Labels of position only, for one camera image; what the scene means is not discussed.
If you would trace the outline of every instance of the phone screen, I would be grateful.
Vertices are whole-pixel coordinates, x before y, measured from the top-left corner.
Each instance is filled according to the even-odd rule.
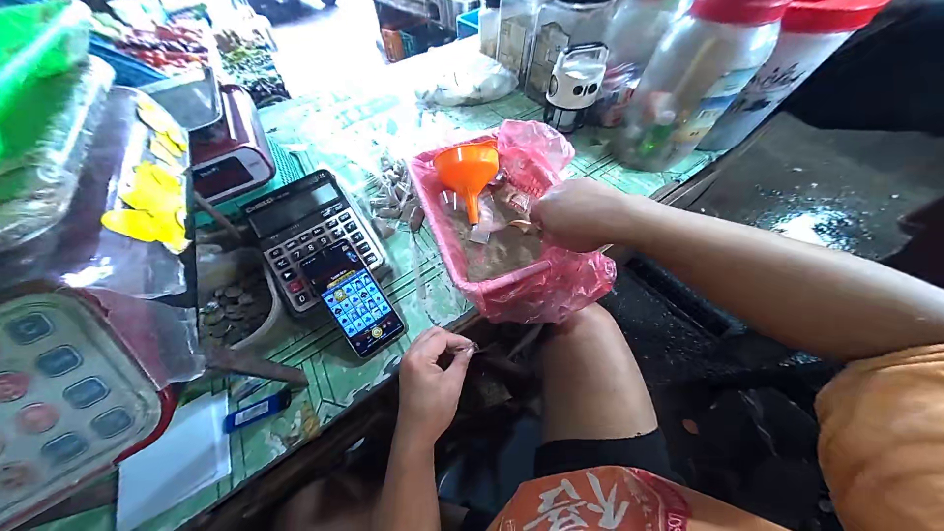
[[[403,321],[347,240],[314,253],[301,268],[360,357],[373,355],[404,331]]]

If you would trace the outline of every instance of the plastic bottle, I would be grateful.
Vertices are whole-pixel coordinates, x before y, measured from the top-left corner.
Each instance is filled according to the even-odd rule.
[[[632,168],[680,162],[770,57],[789,0],[696,0],[659,41],[611,143]]]
[[[793,2],[781,21],[780,39],[731,107],[699,143],[699,149],[730,149],[748,137],[782,101],[864,27],[888,0]]]
[[[498,52],[498,0],[485,0],[485,6],[479,9],[479,40],[481,53],[494,58]]]
[[[619,0],[613,21],[603,33],[610,49],[606,74],[592,113],[606,128],[622,123],[623,113],[655,46],[672,21],[682,16],[677,0]]]
[[[501,0],[498,8],[498,51],[495,59],[518,76],[523,85],[534,44],[534,21],[547,0]]]
[[[568,46],[599,43],[615,0],[551,0],[538,10],[525,94],[545,103],[550,74]]]

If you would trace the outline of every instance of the calculator button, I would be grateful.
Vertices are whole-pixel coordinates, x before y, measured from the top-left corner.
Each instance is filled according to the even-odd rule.
[[[0,402],[13,402],[26,394],[29,375],[25,372],[0,372]]]
[[[40,454],[55,465],[61,465],[84,454],[89,442],[76,434],[68,433],[42,445]]]
[[[69,345],[55,347],[36,358],[36,367],[50,378],[61,376],[82,365],[82,356]]]
[[[104,399],[110,393],[105,383],[94,376],[90,376],[77,383],[69,385],[62,391],[62,398],[75,409],[85,409]]]
[[[285,287],[288,288],[289,293],[298,293],[299,291],[305,289],[305,284],[301,283],[301,279],[295,279],[290,283],[285,284]]]
[[[16,425],[27,434],[41,434],[59,422],[59,411],[49,403],[32,403],[16,412]]]
[[[92,419],[89,425],[99,437],[112,438],[131,427],[134,419],[124,407],[115,407]]]
[[[7,334],[17,345],[29,345],[53,332],[53,323],[43,314],[33,312],[7,323]]]

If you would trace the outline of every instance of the black shorts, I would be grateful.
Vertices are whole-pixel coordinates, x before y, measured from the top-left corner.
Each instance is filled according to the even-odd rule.
[[[538,447],[534,455],[534,477],[607,465],[642,469],[676,483],[683,482],[669,466],[666,438],[658,428],[639,437],[546,442]],[[462,531],[482,531],[488,528],[495,516],[469,509],[463,520]]]

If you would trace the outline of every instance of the leg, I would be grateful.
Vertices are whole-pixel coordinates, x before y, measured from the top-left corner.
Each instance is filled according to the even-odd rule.
[[[630,346],[599,304],[558,325],[540,356],[545,442],[636,437],[658,427]]]

